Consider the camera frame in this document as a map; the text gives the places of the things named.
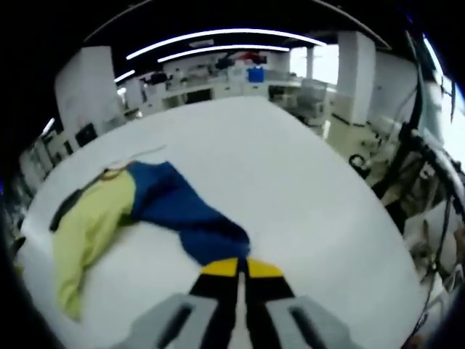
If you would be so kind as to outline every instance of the ceiling light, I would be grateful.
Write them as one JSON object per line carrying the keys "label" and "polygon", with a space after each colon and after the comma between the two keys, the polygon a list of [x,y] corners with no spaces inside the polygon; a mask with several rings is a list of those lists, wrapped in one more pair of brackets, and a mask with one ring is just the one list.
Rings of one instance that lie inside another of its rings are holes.
{"label": "ceiling light", "polygon": [[266,46],[266,45],[225,45],[225,46],[204,47],[203,49],[191,49],[190,51],[176,53],[175,55],[169,55],[169,56],[160,58],[158,62],[162,63],[162,62],[166,62],[167,60],[173,60],[174,58],[194,55],[196,53],[209,52],[209,51],[220,51],[220,50],[225,50],[225,49],[263,49],[266,51],[281,51],[281,52],[289,52],[290,50],[287,47]]}
{"label": "ceiling light", "polygon": [[128,76],[131,76],[134,74],[136,71],[128,71],[127,73],[124,73],[123,75],[119,76],[118,78],[115,79],[115,82],[120,82],[121,80],[127,78]]}
{"label": "ceiling light", "polygon": [[162,47],[168,44],[173,44],[174,42],[182,41],[182,40],[189,40],[194,38],[199,38],[202,36],[211,36],[217,34],[232,34],[232,33],[245,33],[245,34],[267,34],[267,35],[275,35],[275,36],[282,36],[284,38],[296,39],[301,41],[306,41],[314,45],[326,46],[326,44],[322,41],[309,38],[303,35],[297,35],[292,33],[286,33],[284,31],[270,31],[267,29],[252,29],[252,28],[233,28],[233,29],[217,29],[214,31],[201,31],[199,33],[191,33],[186,35],[177,36],[176,38],[163,40],[157,42],[156,44],[147,46],[143,49],[140,49],[136,52],[131,53],[130,55],[126,56],[127,60],[131,60],[134,57],[141,55],[142,53],[146,53],[152,49],[156,49],[158,47]]}
{"label": "ceiling light", "polygon": [[55,123],[55,119],[50,119],[50,121],[46,123],[44,130],[42,131],[42,135],[45,135],[50,130],[50,128],[53,126],[53,123]]}

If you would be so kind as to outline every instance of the yellow-blue garment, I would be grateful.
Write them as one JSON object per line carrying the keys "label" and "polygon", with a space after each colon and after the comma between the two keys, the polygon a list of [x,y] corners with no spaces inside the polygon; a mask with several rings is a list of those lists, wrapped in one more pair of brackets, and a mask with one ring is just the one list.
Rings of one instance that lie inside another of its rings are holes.
{"label": "yellow-blue garment", "polygon": [[128,172],[107,172],[61,219],[53,237],[55,282],[60,307],[70,317],[80,316],[84,270],[109,247],[119,220],[132,210],[135,192]]}
{"label": "yellow-blue garment", "polygon": [[202,265],[248,255],[247,233],[207,205],[170,163],[132,162],[106,172],[60,220],[54,236],[57,294],[69,316],[79,317],[83,272],[109,246],[124,216],[178,231],[184,250]]}

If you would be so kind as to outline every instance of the chair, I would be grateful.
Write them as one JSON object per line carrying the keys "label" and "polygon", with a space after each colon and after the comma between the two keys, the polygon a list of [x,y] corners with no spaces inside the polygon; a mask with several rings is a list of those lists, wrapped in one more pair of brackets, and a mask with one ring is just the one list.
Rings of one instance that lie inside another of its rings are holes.
{"label": "chair", "polygon": [[288,109],[295,117],[302,119],[304,124],[316,129],[317,133],[323,131],[328,117],[327,88],[328,84],[321,81],[302,80],[296,107]]}

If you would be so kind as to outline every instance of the white table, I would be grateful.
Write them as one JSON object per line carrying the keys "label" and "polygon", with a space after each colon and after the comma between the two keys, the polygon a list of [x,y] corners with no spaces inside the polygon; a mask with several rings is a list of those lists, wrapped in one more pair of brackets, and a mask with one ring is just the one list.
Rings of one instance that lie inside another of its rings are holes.
{"label": "white table", "polygon": [[424,294],[379,200],[285,111],[260,97],[231,97],[115,129],[64,160],[37,193],[20,261],[37,308],[67,348],[123,340],[134,319],[173,292],[188,292],[198,277],[175,233],[139,224],[88,272],[80,324],[55,307],[53,212],[103,167],[138,153],[141,161],[172,162],[208,204],[246,229],[252,257],[280,267],[295,294],[346,322],[359,345],[398,349],[411,333]]}

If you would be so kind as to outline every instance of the wall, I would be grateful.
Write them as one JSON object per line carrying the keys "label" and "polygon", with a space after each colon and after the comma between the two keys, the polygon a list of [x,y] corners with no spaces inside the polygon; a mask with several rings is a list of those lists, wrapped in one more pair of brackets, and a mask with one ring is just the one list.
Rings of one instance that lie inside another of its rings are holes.
{"label": "wall", "polygon": [[118,94],[114,82],[113,61],[110,47],[83,47],[82,78],[89,105],[89,117],[94,122],[97,134],[108,131],[106,123],[121,116]]}
{"label": "wall", "polygon": [[121,117],[114,82],[110,47],[84,47],[55,78],[55,97],[71,148],[79,148],[75,136],[92,122],[98,135],[109,120]]}
{"label": "wall", "polygon": [[[245,51],[236,52],[234,56],[246,53]],[[267,56],[267,64],[263,65],[266,69],[277,70],[287,72],[290,68],[289,53],[275,53],[275,52],[260,52],[261,55]],[[163,70],[166,74],[173,74],[176,68],[181,71],[187,71],[189,68],[196,65],[212,64],[215,63],[219,58],[224,57],[225,52],[210,53],[205,55],[199,55],[195,57],[187,57],[181,60],[173,60],[163,64]]]}
{"label": "wall", "polygon": [[124,97],[126,98],[128,109],[138,108],[144,103],[142,97],[143,86],[139,77],[126,80],[122,86],[126,88]]}
{"label": "wall", "polygon": [[337,115],[349,124],[365,125],[375,75],[374,42],[362,33],[341,31],[338,33],[338,45],[337,90],[341,95],[351,97],[353,103],[351,108],[341,108]]}
{"label": "wall", "polygon": [[83,126],[79,124],[78,118],[89,115],[89,106],[86,103],[80,103],[80,98],[85,94],[81,80],[81,66],[82,56],[79,52],[57,74],[54,84],[55,98],[64,133],[74,151],[79,149],[74,136]]}
{"label": "wall", "polygon": [[369,119],[395,119],[400,112],[401,120],[410,120],[416,93],[415,65],[405,59],[383,52],[376,53],[376,73],[371,95]]}

